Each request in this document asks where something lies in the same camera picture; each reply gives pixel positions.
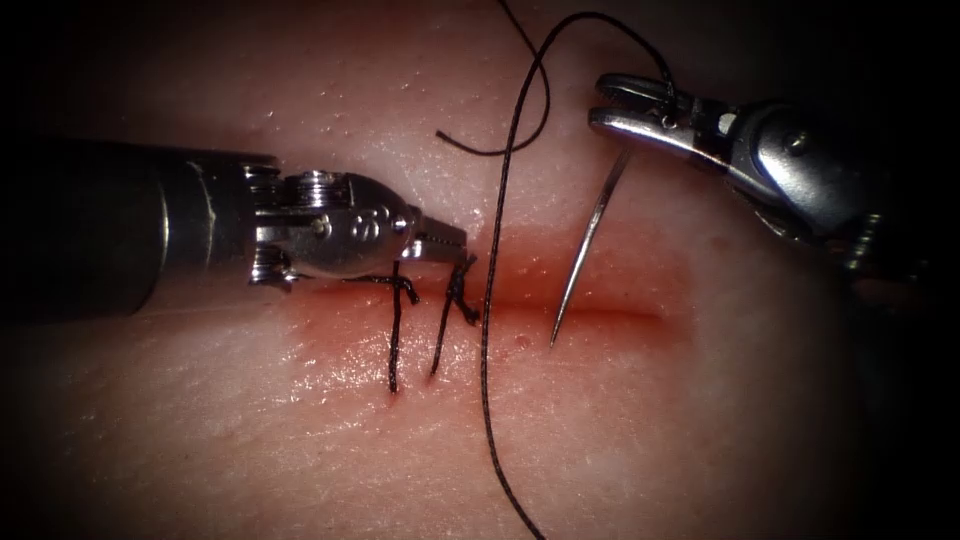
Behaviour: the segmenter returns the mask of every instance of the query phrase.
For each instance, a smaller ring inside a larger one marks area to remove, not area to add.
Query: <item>black suture thread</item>
[[[527,36],[527,33],[523,30],[523,27],[520,26],[520,21],[517,20],[517,17],[513,14],[513,11],[510,10],[510,7],[507,6],[507,3],[504,0],[498,0],[500,7],[503,8],[504,13],[507,14],[507,18],[510,19],[510,22],[513,23],[513,27],[520,33],[520,37],[523,39],[524,44],[526,44],[527,49],[530,49],[530,53],[536,55],[537,49],[533,46],[533,42],[530,41],[530,38]],[[533,141],[537,140],[540,137],[540,133],[543,131],[543,127],[547,125],[547,117],[550,116],[550,81],[547,79],[547,70],[543,67],[543,63],[539,65],[540,69],[540,78],[543,79],[543,93],[544,93],[544,105],[543,105],[543,114],[540,116],[540,124],[537,126],[537,129],[527,137],[527,140],[513,147],[513,151],[523,150],[524,148],[530,146]],[[475,156],[484,156],[484,157],[493,157],[493,156],[502,156],[506,150],[477,150],[471,146],[467,146],[460,141],[455,140],[450,135],[440,131],[439,129],[436,132],[436,136],[440,138],[443,142],[453,145],[454,147],[467,152],[468,154],[473,154]]]
[[[380,285],[391,285],[395,287],[400,287],[401,289],[407,291],[407,298],[410,299],[410,303],[417,305],[420,303],[420,295],[417,294],[416,289],[413,288],[413,282],[410,281],[410,278],[404,276],[360,276],[355,278],[347,278],[344,281],[350,281],[355,283],[378,283]]]
[[[480,312],[467,305],[463,299],[465,292],[464,280],[467,272],[473,263],[477,262],[477,256],[471,254],[464,264],[454,265],[450,272],[450,282],[447,283],[447,299],[443,302],[443,312],[440,314],[440,331],[437,333],[437,347],[433,350],[433,365],[430,367],[430,376],[433,377],[440,367],[440,353],[443,352],[443,336],[447,332],[447,318],[450,316],[450,305],[454,302],[463,313],[463,318],[470,326],[477,325],[477,319],[480,318]]]
[[[513,111],[513,120],[510,123],[510,131],[507,134],[507,144],[504,145],[505,151],[503,153],[503,168],[500,171],[500,192],[497,196],[497,213],[493,222],[493,243],[490,247],[490,266],[487,271],[487,286],[483,300],[483,324],[481,326],[480,337],[480,395],[483,404],[483,423],[487,432],[487,443],[490,447],[490,458],[493,461],[493,470],[497,474],[497,479],[500,481],[500,486],[503,487],[504,493],[506,494],[507,498],[510,499],[510,504],[513,506],[513,509],[517,512],[517,515],[520,517],[520,519],[523,520],[524,525],[527,526],[527,529],[530,530],[534,538],[537,538],[538,540],[544,538],[543,533],[540,532],[533,520],[530,519],[530,516],[528,516],[523,510],[523,507],[520,506],[520,501],[518,501],[516,496],[513,494],[513,490],[510,488],[509,482],[507,482],[507,477],[503,473],[503,469],[500,467],[500,459],[497,457],[497,447],[494,444],[493,424],[490,418],[490,398],[487,389],[487,355],[490,344],[490,307],[493,301],[493,278],[496,274],[497,255],[500,249],[500,228],[503,221],[504,201],[506,200],[507,196],[507,178],[510,173],[510,157],[512,154],[513,144],[517,139],[517,126],[520,123],[520,113],[523,111],[523,102],[526,100],[527,93],[530,90],[530,83],[533,81],[533,77],[537,72],[537,68],[543,61],[544,54],[546,53],[547,49],[550,48],[550,45],[554,42],[554,40],[557,39],[557,35],[559,35],[560,32],[562,32],[563,29],[570,24],[584,19],[595,19],[610,24],[640,44],[640,46],[643,47],[653,58],[654,62],[657,64],[657,68],[660,70],[660,75],[667,86],[668,103],[665,111],[665,117],[667,121],[670,121],[673,118],[673,115],[676,111],[677,101],[676,89],[674,88],[673,84],[673,76],[670,74],[670,68],[667,67],[667,63],[664,61],[660,53],[654,49],[652,45],[647,43],[645,39],[640,37],[639,34],[628,28],[620,21],[610,17],[609,15],[604,15],[603,13],[589,11],[569,15],[560,21],[560,23],[558,23],[555,27],[553,27],[546,39],[543,40],[543,45],[540,46],[540,50],[537,51],[537,55],[533,59],[533,63],[530,65],[530,70],[527,72],[527,77],[523,81],[523,86],[520,88],[520,95],[517,98],[517,104]]]
[[[393,329],[390,333],[390,362],[387,364],[391,394],[397,393],[397,359],[400,357],[400,315],[402,315],[400,289],[403,288],[400,282],[400,261],[393,261]],[[407,290],[407,294],[412,291],[411,287]]]
[[[343,281],[353,283],[377,283],[380,285],[390,285],[393,289],[393,331],[390,334],[390,360],[387,362],[387,378],[389,379],[390,392],[397,393],[397,359],[400,357],[400,289],[407,292],[407,298],[410,303],[417,305],[420,303],[420,295],[413,288],[413,282],[410,278],[400,275],[400,261],[393,262],[393,275],[390,276],[360,276],[347,278]]]

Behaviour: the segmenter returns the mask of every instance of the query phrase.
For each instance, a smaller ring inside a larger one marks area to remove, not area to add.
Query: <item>dark background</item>
[[[690,25],[698,35],[709,35],[716,25],[732,27],[740,39],[755,43],[758,56],[768,58],[762,62],[765,73],[758,74],[752,86],[756,92],[794,100],[815,111],[838,133],[856,141],[871,160],[893,171],[897,199],[913,219],[911,238],[941,266],[939,278],[932,283],[933,304],[921,314],[891,317],[872,310],[859,311],[854,318],[856,330],[869,345],[861,359],[871,413],[865,420],[870,452],[863,460],[872,472],[863,499],[851,501],[851,508],[859,509],[855,535],[960,535],[954,517],[958,499],[954,493],[960,481],[954,442],[958,355],[948,347],[952,328],[947,327],[945,300],[953,273],[942,266],[953,258],[956,241],[943,226],[949,215],[949,189],[938,189],[949,187],[953,171],[949,156],[942,159],[929,150],[916,151],[918,142],[927,142],[921,139],[928,133],[921,124],[931,115],[930,102],[940,97],[926,82],[930,74],[924,70],[931,64],[931,53],[916,38],[929,26],[921,20],[924,11],[900,3],[863,6],[822,0],[664,4],[649,20]],[[190,9],[203,16],[243,9],[240,2],[192,6]],[[18,8],[18,16],[7,18],[12,62],[6,81],[11,90],[8,111],[14,119],[14,136],[34,128],[34,118],[51,99],[58,99],[56,86],[83,70],[90,54],[117,46],[115,41],[126,35],[131,21],[138,21],[140,27],[152,14],[172,9],[169,4],[110,2],[37,2]],[[663,47],[669,59],[670,38],[665,39],[668,43]],[[678,78],[682,75],[683,69],[678,70]],[[718,84],[716,90],[723,93],[725,88]],[[910,137],[904,137],[902,129]],[[902,157],[914,164],[910,172],[902,166]],[[941,169],[936,175],[920,165],[931,161]],[[2,263],[23,261],[5,253]],[[46,526],[33,521],[35,515],[31,503],[22,500],[22,488],[29,485],[29,472],[42,464],[13,457],[22,456],[15,451],[17,432],[29,433],[29,426],[18,422],[16,403],[7,403],[4,409],[11,428],[4,436],[5,498],[15,503],[19,500],[19,504],[5,505],[4,513],[10,512],[5,521],[22,524],[29,537],[30,531]]]

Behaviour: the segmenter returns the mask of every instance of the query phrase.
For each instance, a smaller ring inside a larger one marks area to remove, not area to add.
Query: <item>curved suture needle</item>
[[[570,305],[570,298],[573,296],[573,288],[577,285],[577,279],[580,277],[580,271],[587,260],[587,252],[590,251],[590,244],[593,243],[593,236],[597,233],[597,227],[600,225],[600,219],[607,209],[607,203],[616,189],[623,170],[630,161],[630,150],[624,149],[617,156],[617,161],[607,174],[607,180],[603,183],[603,189],[600,190],[600,196],[597,197],[597,204],[593,207],[593,213],[590,215],[590,221],[587,222],[587,230],[583,233],[583,239],[580,240],[580,247],[577,249],[577,256],[573,259],[573,266],[570,268],[570,275],[567,276],[567,285],[563,290],[563,299],[560,301],[560,308],[557,309],[557,317],[553,322],[553,332],[550,334],[550,346],[553,347],[557,340],[557,333],[560,331],[560,324],[563,322],[563,316]]]

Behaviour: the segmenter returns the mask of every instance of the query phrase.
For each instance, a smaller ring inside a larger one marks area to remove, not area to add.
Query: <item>skin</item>
[[[514,6],[534,42],[588,8],[658,44],[690,92],[835,91],[791,84],[812,61],[787,55],[775,25],[704,22],[736,20],[736,5],[692,22],[689,6]],[[503,145],[530,56],[499,8],[218,9],[114,13],[99,23],[106,34],[65,24],[29,62],[22,121],[376,178],[468,231],[480,261],[467,299],[479,306],[500,160],[433,132]],[[784,58],[798,66],[789,77]],[[599,103],[592,83],[654,71],[596,23],[561,38],[547,68],[553,109],[514,158],[492,312],[493,425],[520,501],[551,538],[844,531],[860,412],[840,287],[717,177],[635,149],[548,349],[575,244],[619,150],[584,125]],[[449,268],[403,271],[424,302],[404,308],[397,395],[383,286],[297,284],[266,305],[9,336],[18,358],[37,360],[4,381],[23,441],[10,462],[28,464],[12,468],[25,526],[101,538],[527,536],[483,434],[479,328],[451,317],[430,378]]]

